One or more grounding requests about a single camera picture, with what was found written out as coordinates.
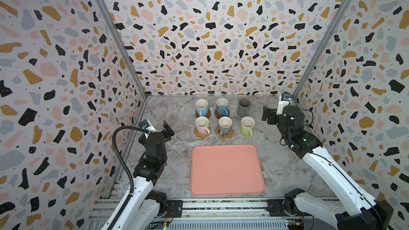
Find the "green handled cream mug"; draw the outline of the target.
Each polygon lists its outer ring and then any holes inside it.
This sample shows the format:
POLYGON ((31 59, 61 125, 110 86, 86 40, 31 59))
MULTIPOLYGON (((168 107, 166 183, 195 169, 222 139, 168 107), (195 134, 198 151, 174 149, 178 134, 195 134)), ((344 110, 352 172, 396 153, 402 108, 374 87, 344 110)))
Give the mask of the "green handled cream mug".
POLYGON ((251 117, 243 117, 241 119, 241 126, 240 128, 254 128, 255 120, 251 117))

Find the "grey mug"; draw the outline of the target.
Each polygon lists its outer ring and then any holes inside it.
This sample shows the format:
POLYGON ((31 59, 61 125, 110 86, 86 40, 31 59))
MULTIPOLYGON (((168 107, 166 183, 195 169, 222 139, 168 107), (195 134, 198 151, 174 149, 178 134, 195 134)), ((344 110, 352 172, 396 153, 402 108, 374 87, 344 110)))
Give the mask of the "grey mug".
POLYGON ((251 102, 248 99, 240 99, 237 108, 237 116, 239 118, 248 117, 251 102))

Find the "woven rattan coaster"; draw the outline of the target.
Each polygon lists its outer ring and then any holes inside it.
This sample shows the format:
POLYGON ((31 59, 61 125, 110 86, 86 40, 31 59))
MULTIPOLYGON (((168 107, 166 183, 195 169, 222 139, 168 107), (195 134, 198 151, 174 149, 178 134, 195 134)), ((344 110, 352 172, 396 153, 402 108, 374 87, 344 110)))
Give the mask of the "woven rattan coaster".
POLYGON ((204 133, 200 133, 196 128, 194 129, 194 134, 196 137, 204 139, 210 135, 210 128, 205 129, 204 133))

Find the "pink handled cream mug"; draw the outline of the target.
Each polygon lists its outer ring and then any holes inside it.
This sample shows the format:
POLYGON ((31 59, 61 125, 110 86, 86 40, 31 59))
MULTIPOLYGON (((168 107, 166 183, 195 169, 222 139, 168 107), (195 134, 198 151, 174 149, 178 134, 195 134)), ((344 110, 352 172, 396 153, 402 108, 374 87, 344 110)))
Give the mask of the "pink handled cream mug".
POLYGON ((209 119, 207 117, 201 116, 195 120, 196 130, 201 135, 209 135, 209 119))

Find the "multicolour woven coaster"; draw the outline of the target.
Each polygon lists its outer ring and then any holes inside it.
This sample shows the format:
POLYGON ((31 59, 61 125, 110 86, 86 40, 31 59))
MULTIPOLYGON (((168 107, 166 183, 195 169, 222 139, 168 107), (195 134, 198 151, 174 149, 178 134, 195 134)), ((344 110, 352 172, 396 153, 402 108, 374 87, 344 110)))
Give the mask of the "multicolour woven coaster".
POLYGON ((253 129, 252 128, 238 128, 238 135, 241 138, 249 139, 253 137, 253 129))

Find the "brown wooden coaster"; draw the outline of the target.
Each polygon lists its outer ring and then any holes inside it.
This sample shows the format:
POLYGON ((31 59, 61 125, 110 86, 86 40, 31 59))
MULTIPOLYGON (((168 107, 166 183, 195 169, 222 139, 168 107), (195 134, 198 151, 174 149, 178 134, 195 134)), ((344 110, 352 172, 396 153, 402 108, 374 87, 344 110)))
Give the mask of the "brown wooden coaster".
MULTIPOLYGON (((195 112, 195 114, 196 114, 196 117, 197 117, 197 118, 200 117, 200 115, 198 114, 197 111, 195 112)), ((209 119, 209 118, 211 117, 211 115, 212 115, 212 113, 211 113, 211 111, 208 109, 207 114, 205 115, 205 117, 209 119)))
POLYGON ((216 117, 217 119, 220 119, 221 117, 229 117, 229 116, 230 116, 230 110, 227 109, 227 115, 220 115, 220 114, 218 113, 218 110, 215 109, 214 115, 215 115, 215 117, 216 117))

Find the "teal handled cream mug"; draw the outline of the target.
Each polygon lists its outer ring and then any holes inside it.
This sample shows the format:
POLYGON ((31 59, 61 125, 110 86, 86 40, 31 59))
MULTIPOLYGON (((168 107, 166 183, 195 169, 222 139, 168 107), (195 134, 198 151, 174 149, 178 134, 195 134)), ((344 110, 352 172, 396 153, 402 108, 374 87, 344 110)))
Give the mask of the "teal handled cream mug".
POLYGON ((230 117, 221 117, 218 121, 218 127, 221 135, 226 135, 232 129, 233 121, 230 117))

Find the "cork paw coaster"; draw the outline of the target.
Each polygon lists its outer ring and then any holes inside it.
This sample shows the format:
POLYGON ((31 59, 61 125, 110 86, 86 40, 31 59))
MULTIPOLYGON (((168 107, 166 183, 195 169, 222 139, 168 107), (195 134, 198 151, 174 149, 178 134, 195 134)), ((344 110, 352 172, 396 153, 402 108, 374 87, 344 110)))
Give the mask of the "cork paw coaster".
POLYGON ((226 135, 223 136, 223 135, 220 134, 219 127, 216 127, 216 128, 215 128, 215 134, 216 134, 220 139, 223 139, 223 140, 225 140, 225 139, 230 139, 230 138, 232 138, 233 135, 234 135, 234 130, 231 129, 228 134, 226 134, 226 135))

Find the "light blue patterned mug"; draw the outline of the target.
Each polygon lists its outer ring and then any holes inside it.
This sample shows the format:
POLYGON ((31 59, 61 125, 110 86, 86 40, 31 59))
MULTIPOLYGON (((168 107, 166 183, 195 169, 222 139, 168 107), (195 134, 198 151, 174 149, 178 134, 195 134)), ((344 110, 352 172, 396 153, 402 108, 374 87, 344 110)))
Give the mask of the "light blue patterned mug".
POLYGON ((220 98, 216 101, 217 105, 217 113, 220 116, 228 116, 229 115, 229 101, 225 98, 220 98))

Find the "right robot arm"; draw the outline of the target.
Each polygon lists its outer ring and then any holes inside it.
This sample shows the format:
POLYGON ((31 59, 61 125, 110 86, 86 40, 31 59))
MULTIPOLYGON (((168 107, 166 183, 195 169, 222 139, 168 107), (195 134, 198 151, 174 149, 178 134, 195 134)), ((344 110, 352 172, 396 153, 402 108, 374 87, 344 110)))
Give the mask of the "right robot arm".
POLYGON ((340 201, 324 201, 296 188, 284 196, 284 211, 289 216, 307 213, 338 230, 385 230, 393 215, 392 206, 379 201, 360 187, 334 160, 323 143, 304 129, 304 112, 295 105, 281 111, 263 107, 262 120, 276 125, 280 144, 312 167, 340 201))

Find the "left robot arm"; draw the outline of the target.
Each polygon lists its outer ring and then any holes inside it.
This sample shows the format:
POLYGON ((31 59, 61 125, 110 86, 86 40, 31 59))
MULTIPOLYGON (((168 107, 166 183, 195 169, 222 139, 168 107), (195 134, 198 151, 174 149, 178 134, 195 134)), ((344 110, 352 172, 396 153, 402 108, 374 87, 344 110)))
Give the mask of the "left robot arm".
POLYGON ((166 142, 175 135, 169 124, 163 122, 163 130, 158 132, 147 119, 134 126, 121 126, 112 135, 114 152, 126 173, 130 185, 119 205, 102 227, 104 230, 144 230, 157 216, 167 213, 167 195, 153 188, 163 173, 168 156, 166 142), (116 136, 120 131, 131 129, 142 132, 138 139, 145 148, 133 173, 127 167, 117 147, 116 136))

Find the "pink silicone tray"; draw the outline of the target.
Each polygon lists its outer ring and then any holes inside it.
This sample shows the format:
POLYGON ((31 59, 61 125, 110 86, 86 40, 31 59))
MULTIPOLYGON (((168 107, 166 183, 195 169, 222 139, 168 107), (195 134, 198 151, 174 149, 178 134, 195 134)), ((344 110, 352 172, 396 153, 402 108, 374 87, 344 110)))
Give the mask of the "pink silicone tray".
POLYGON ((194 196, 260 194, 264 189, 254 145, 198 146, 192 150, 190 190, 194 196))

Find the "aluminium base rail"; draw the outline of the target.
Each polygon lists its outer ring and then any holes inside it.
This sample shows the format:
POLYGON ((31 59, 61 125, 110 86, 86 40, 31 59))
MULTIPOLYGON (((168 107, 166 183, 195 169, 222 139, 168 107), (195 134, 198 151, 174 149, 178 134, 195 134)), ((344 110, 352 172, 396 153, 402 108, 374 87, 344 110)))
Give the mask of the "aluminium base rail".
POLYGON ((148 201, 143 215, 159 214, 143 225, 138 215, 127 230, 332 230, 333 226, 307 212, 287 213, 283 198, 169 199, 148 201))

